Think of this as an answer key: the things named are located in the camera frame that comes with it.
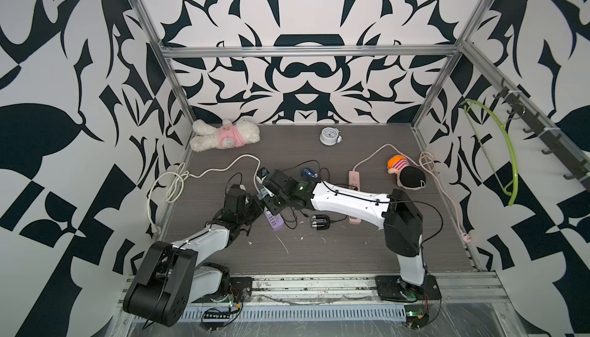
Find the teal usb charger plug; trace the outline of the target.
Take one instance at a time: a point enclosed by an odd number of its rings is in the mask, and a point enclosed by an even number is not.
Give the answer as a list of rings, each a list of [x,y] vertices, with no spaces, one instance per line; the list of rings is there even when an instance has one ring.
[[[258,194],[258,198],[259,198],[260,200],[262,200],[262,199],[264,199],[264,197],[266,197],[266,196],[268,196],[268,195],[269,195],[268,191],[267,191],[267,190],[266,190],[264,187],[262,187],[262,188],[260,189],[260,192],[259,192],[259,194]]]

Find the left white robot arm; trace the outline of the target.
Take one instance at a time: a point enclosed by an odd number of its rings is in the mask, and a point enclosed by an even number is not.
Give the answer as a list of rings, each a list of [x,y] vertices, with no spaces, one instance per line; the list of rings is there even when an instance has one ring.
[[[229,269],[207,258],[229,247],[264,212],[261,195],[239,185],[226,190],[224,205],[201,231],[173,243],[157,241],[125,294],[123,310],[147,322],[173,326],[186,306],[230,291]]]

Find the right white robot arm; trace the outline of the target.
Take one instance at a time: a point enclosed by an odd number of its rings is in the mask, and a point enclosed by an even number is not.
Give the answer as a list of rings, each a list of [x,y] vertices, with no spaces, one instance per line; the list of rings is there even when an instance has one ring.
[[[313,177],[296,180],[281,170],[260,169],[257,181],[266,190],[264,203],[273,215],[285,208],[331,212],[371,223],[384,231],[387,248],[396,254],[403,283],[422,286],[423,215],[402,190],[371,194],[339,187]]]

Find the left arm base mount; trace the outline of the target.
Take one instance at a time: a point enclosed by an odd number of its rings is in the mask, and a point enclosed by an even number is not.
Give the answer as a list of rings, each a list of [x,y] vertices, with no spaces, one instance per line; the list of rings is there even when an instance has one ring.
[[[231,291],[238,292],[238,299],[250,296],[254,279],[230,274],[226,266],[205,263],[195,269],[189,303],[216,303],[226,300]]]

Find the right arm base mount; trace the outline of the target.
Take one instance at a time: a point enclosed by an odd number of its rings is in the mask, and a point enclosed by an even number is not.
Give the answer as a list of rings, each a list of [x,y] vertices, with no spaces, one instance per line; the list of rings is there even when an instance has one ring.
[[[382,301],[416,303],[442,299],[440,288],[433,275],[427,273],[421,286],[402,280],[401,276],[376,276],[376,292]]]

